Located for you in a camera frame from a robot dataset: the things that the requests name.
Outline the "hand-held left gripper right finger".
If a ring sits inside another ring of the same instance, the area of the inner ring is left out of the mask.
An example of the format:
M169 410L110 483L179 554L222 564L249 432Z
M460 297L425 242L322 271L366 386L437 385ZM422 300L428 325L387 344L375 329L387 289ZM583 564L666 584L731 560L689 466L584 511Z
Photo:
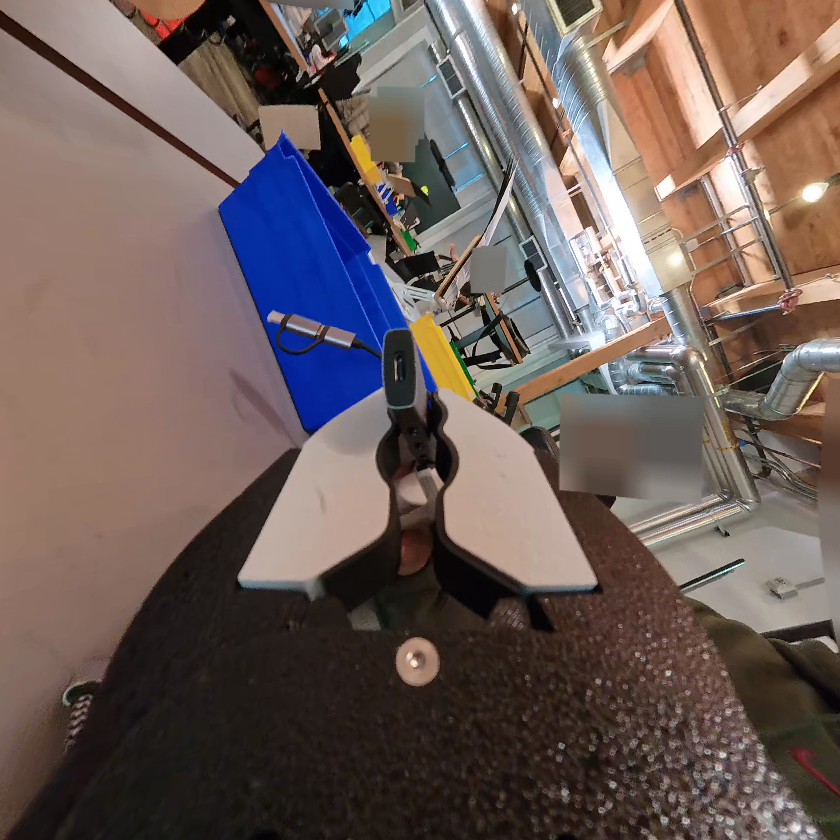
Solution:
M499 601L590 594L595 572L535 450L501 420L437 391L434 570L457 602L489 618Z

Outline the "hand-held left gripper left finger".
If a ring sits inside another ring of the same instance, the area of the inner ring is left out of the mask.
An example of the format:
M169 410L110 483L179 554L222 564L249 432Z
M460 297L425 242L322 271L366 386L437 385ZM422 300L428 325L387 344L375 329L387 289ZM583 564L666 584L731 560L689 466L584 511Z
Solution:
M393 582L401 526L391 477L399 461L381 388L303 445L238 584L370 599Z

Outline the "yellow plastic bin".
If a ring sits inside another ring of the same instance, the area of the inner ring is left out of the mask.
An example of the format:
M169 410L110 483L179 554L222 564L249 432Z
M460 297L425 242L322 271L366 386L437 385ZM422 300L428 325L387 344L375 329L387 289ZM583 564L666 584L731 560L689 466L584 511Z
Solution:
M353 135L350 147L364 180L373 185L383 183L383 175L377 163L373 161L370 148L364 137L361 134Z
M431 312L412 323L411 331L437 389L444 388L472 403L476 388L457 350Z

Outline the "black rod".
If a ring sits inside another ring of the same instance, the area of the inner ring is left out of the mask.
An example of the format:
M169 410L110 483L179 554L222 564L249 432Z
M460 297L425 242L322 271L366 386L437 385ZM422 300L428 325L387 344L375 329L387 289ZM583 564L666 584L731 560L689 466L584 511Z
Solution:
M739 558L729 563L725 563L724 565L701 574L683 584L679 585L679 590L684 593L688 592L695 592L701 588L704 588L712 583L718 582L728 575L732 574L735 571L741 569L745 564L744 558Z

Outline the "large blue plastic bin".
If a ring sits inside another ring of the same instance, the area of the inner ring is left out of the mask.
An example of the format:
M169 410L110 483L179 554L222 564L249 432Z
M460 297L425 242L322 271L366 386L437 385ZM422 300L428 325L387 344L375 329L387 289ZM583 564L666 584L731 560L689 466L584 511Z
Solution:
M287 330L278 339L269 315L352 333L381 353L389 330L408 327L404 309L360 230L284 133L219 214L298 420L312 434L382 386L382 362Z

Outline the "insulated silver pipe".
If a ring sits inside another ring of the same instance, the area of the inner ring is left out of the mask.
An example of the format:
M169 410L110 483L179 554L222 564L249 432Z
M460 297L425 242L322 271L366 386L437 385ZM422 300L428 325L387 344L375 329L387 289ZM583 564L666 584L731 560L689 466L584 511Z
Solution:
M802 410L825 373L838 372L839 339L814 339L786 355L766 394L729 389L717 401L725 411L780 422Z

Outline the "silver ventilation duct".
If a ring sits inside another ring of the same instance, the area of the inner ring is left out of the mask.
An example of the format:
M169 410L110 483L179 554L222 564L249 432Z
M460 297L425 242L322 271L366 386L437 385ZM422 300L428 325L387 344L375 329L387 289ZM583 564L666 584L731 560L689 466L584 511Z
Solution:
M542 296L565 338L582 329L570 285L579 279L563 223L574 209L531 104L483 2L426 2L448 55L465 83L501 167L517 163L512 191L544 268Z
M608 116L613 100L603 63L589 46L591 37L582 26L564 27L558 2L543 5L546 23L542 53L563 110L601 195L623 262L647 295L654 298L663 289L610 159Z

